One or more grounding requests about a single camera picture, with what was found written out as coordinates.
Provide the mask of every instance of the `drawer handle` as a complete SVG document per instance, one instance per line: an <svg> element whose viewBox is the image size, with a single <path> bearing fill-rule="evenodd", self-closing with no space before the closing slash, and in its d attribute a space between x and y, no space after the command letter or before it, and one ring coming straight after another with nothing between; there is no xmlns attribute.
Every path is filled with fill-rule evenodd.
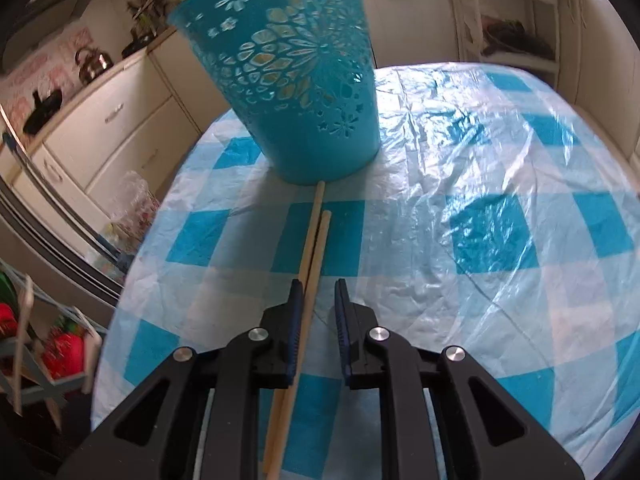
<svg viewBox="0 0 640 480"><path fill-rule="evenodd" d="M156 148L156 150L151 154L151 156L146 160L146 162L142 165L142 169L146 170L146 167L153 162L153 160L156 158L156 156L158 155L158 152L160 151L160 148Z"/></svg>
<svg viewBox="0 0 640 480"><path fill-rule="evenodd" d="M62 175L58 173L58 170L55 168L55 166L52 166L47 162L46 158L44 159L44 169L47 170L47 173L49 173L49 175L52 176L53 179L55 179L58 183L62 183Z"/></svg>
<svg viewBox="0 0 640 480"><path fill-rule="evenodd" d="M113 121L118 116L118 114L122 111L123 108L124 108L124 103L120 103L113 112L111 112L109 115L107 115L104 118L104 124L109 124L111 121Z"/></svg>

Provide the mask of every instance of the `shelving unit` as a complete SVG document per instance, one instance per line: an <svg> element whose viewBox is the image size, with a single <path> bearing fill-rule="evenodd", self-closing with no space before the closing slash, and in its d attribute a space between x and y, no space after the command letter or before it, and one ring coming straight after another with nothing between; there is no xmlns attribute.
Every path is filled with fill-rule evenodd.
<svg viewBox="0 0 640 480"><path fill-rule="evenodd" d="M551 77L552 86L558 85L558 73L560 69L560 25L558 13L558 0L525 0L528 13L527 23L524 23L527 31L536 35L538 24L536 23L536 3L552 7L554 20L554 40L551 42L554 50L554 60L530 54L514 54L511 52L495 52L490 56L484 56L482 51L487 46L482 27L481 0L452 0L456 31L458 34L458 54L460 61L475 61L494 63L516 68L522 68L530 72L544 73Z"/></svg>

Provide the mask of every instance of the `wooden chopstick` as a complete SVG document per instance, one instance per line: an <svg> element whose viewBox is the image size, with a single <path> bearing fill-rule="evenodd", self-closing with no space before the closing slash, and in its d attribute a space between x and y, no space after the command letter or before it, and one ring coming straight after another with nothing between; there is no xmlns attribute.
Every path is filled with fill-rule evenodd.
<svg viewBox="0 0 640 480"><path fill-rule="evenodd" d="M298 279L302 283L303 290L306 290L306 281L309 277L309 269L311 267L311 257L314 254L314 246L316 244L316 234L318 233L318 224L320 222L320 209L322 208L322 197L324 196L324 181L318 182L316 186L316 195L314 196L314 204L311 208L311 217L309 219L309 227L306 230L305 246L302 249L302 258L300 259L300 268L298 269ZM271 411L269 414L269 425L267 427L267 437L264 443L264 455L262 456L262 472L267 473L271 465L271 455L273 453L273 443L276 436L276 428L280 420L280 412L282 402L284 401L284 392L286 390L275 390L273 400L271 401Z"/></svg>
<svg viewBox="0 0 640 480"><path fill-rule="evenodd" d="M287 446L287 437L289 436L289 427L291 425L291 416L293 407L296 402L296 394L298 392L298 383L300 382L300 371L302 363L305 360L306 340L309 336L311 320L314 314L314 305L316 304L316 294L318 293L318 283L320 280L320 271L322 269L322 259L324 257L324 247L326 245L326 237L329 232L329 223L331 221L331 212L323 211L318 229L318 239L316 240L316 249L314 250L311 260L311 268L309 270L309 278L306 284L305 304L302 311L302 326L300 327L300 345L298 347L298 368L293 384L285 390L284 402L280 410L280 423L273 444L273 453L271 455L271 464L267 473L266 480L278 480L280 470L282 469L282 460L284 451Z"/></svg>

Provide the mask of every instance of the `plastic table cover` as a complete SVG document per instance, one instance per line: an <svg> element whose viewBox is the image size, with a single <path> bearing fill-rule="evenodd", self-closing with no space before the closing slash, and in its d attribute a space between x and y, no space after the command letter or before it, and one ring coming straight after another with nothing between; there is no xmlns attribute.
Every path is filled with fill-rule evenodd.
<svg viewBox="0 0 640 480"><path fill-rule="evenodd" d="M414 346L471 352L594 478L640 412L640 202L625 173L519 70L386 68L376 87L383 147L326 188L333 218L283 478L380 478L377 391L340 375L340 277ZM174 348L224 346L286 300L313 194L276 176L232 111L211 125L127 277L94 425Z"/></svg>

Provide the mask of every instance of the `white drawer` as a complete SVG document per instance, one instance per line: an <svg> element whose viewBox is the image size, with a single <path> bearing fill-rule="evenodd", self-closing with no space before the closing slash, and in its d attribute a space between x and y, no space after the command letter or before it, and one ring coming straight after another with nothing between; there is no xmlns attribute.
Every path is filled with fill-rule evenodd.
<svg viewBox="0 0 640 480"><path fill-rule="evenodd" d="M169 97L153 63L142 58L78 105L45 145L84 189L129 134Z"/></svg>
<svg viewBox="0 0 640 480"><path fill-rule="evenodd" d="M107 215L73 183L68 174L53 160L51 154L44 147L40 147L31 158L60 196L93 229L100 232L108 224ZM43 223L48 225L81 256L85 256L89 245L49 205L26 174L20 173L14 183L14 191Z"/></svg>
<svg viewBox="0 0 640 480"><path fill-rule="evenodd" d="M155 193L198 135L175 99L169 99L107 161L87 188L88 195L108 211L120 179L130 170L140 174Z"/></svg>

